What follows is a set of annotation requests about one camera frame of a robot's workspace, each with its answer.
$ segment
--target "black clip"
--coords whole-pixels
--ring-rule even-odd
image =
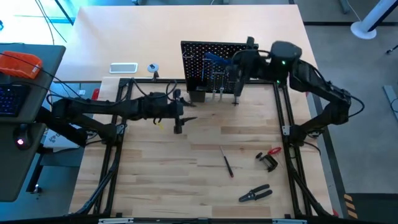
[[[278,162],[269,154],[262,156],[262,152],[256,155],[256,159],[259,159],[261,162],[266,165],[268,172],[273,171],[277,166]]]
[[[256,195],[256,193],[259,192],[260,190],[265,190],[268,188],[269,188],[269,184],[264,184],[260,187],[256,187],[255,189],[250,190],[249,193],[240,197],[239,202],[247,202],[249,200],[258,200],[260,198],[266,197],[266,196],[272,194],[272,190],[267,190],[266,192],[261,193],[259,195]]]

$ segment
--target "wooden table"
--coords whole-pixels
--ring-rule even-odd
[[[111,63],[137,62],[137,73],[122,76],[151,77],[147,66],[157,63],[160,77],[184,78],[181,40],[245,43],[248,36],[263,50],[292,42],[315,64],[296,5],[90,6],[78,12],[57,77],[100,82],[112,75]]]
[[[118,83],[118,78],[105,78],[99,99],[114,100]],[[165,91],[165,85],[159,83],[140,87],[147,93]],[[189,99],[185,85],[178,87]],[[132,98],[139,96],[141,93],[133,87]],[[173,134],[171,119],[162,121],[164,129],[150,120],[128,122],[112,213],[152,218],[283,218],[286,213],[293,214],[283,153],[275,158],[279,165],[270,173],[254,158],[258,152],[282,146],[272,86],[246,85],[240,104],[233,106],[232,100],[231,95],[224,95],[221,103],[197,103],[196,108],[185,108],[184,117],[198,119],[189,121],[182,134]],[[310,119],[304,93],[292,90],[290,100],[298,124]],[[95,118],[103,123],[111,121],[106,115]],[[233,179],[219,146],[223,146],[233,168]],[[97,187],[104,149],[100,144],[86,147],[71,212],[77,211]],[[318,151],[305,146],[301,153],[309,189],[331,212]],[[238,202],[240,196],[263,184],[271,186],[270,197]],[[303,211],[301,193],[298,195]]]

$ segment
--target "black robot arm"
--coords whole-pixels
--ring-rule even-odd
[[[180,90],[174,90],[174,99],[169,103],[165,93],[150,93],[134,100],[120,102],[84,100],[81,98],[62,98],[53,104],[52,116],[84,129],[94,130],[105,143],[114,143],[118,130],[115,124],[103,124],[84,113],[118,115],[132,121],[140,119],[172,118],[175,120],[174,133],[180,134],[182,126],[195,118],[180,118],[183,106],[193,106],[180,98]]]
[[[289,77],[292,89],[314,93],[330,102],[322,114],[302,125],[290,127],[291,144],[302,146],[308,134],[321,133],[329,124],[343,124],[348,121],[350,93],[326,82],[315,67],[300,60],[301,48],[289,42],[277,41],[272,44],[268,55],[261,56],[259,50],[253,49],[253,45],[254,39],[249,37],[247,50],[236,53],[232,59],[233,75],[236,77],[235,97],[241,95],[244,84],[250,78],[286,85]]]
[[[308,134],[319,135],[329,124],[344,124],[348,121],[351,95],[348,91],[325,81],[316,68],[299,60],[289,76],[290,87],[300,92],[311,92],[329,101],[323,112],[311,120],[290,127],[289,142],[303,145]]]

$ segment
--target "black pegboard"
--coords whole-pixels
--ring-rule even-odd
[[[209,52],[223,59],[229,60],[239,50],[246,49],[246,44],[181,41],[182,61],[187,81],[187,91],[198,89],[212,93],[233,93],[235,79],[226,71],[225,66],[215,65],[212,60],[205,59]]]

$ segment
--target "gray desk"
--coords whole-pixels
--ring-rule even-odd
[[[34,54],[42,59],[43,69],[50,74],[55,74],[58,66],[61,63],[63,53],[65,53],[64,46],[56,45],[32,45],[32,44],[0,44],[0,52],[11,50],[16,52],[23,52]],[[37,74],[34,80],[27,78],[10,77],[0,73],[0,83],[10,83],[17,81],[31,82],[40,86],[49,88],[53,78],[41,72]],[[47,94],[47,90],[37,86],[31,86],[29,96],[25,100],[25,104],[21,108],[21,112],[17,118],[0,117],[0,123],[33,123],[36,119],[36,114],[42,106],[43,100]]]
[[[5,50],[34,54],[42,59],[43,69],[45,71],[55,74],[60,65],[63,53],[65,52],[65,47],[52,45],[0,44],[0,52]],[[40,72],[34,80],[14,78],[0,74],[0,83],[10,83],[19,80],[32,82],[49,88],[53,78],[44,72]],[[34,122],[46,93],[47,91],[43,88],[32,86],[29,96],[25,101],[25,105],[19,113],[19,117],[0,118],[0,202],[12,202],[18,197],[26,174],[40,144],[45,125],[39,123],[31,125],[30,131],[33,137],[33,144],[30,149],[25,151],[19,150],[15,146],[12,132],[20,123]]]

